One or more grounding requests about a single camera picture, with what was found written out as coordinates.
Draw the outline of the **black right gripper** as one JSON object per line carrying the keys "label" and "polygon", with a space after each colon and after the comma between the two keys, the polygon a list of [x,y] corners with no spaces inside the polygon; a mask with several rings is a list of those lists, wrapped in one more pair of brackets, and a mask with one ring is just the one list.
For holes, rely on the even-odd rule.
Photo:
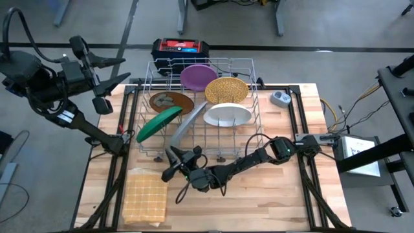
{"label": "black right gripper", "polygon": [[165,183],[169,182],[179,172],[187,179],[186,190],[192,186],[193,189],[200,192],[207,192],[216,188],[219,188],[221,193],[224,192],[223,184],[219,178],[211,170],[206,169],[208,158],[205,157],[205,163],[201,167],[198,166],[197,160],[202,155],[200,146],[188,151],[170,146],[166,148],[166,155],[171,167],[162,172],[161,179]]}

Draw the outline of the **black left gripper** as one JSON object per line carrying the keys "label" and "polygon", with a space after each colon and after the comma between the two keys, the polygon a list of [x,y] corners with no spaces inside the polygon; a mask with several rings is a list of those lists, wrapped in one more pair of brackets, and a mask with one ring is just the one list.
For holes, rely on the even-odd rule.
{"label": "black left gripper", "polygon": [[[124,58],[104,58],[95,55],[89,50],[89,45],[81,36],[71,37],[69,43],[75,57],[84,65],[102,69],[125,62]],[[96,85],[91,68],[83,67],[77,61],[62,63],[61,68],[60,76],[65,82],[67,95],[76,96],[93,90],[95,95],[93,105],[99,115],[108,115],[113,112],[111,102],[105,97],[111,96],[112,90],[131,75],[127,72]]]}

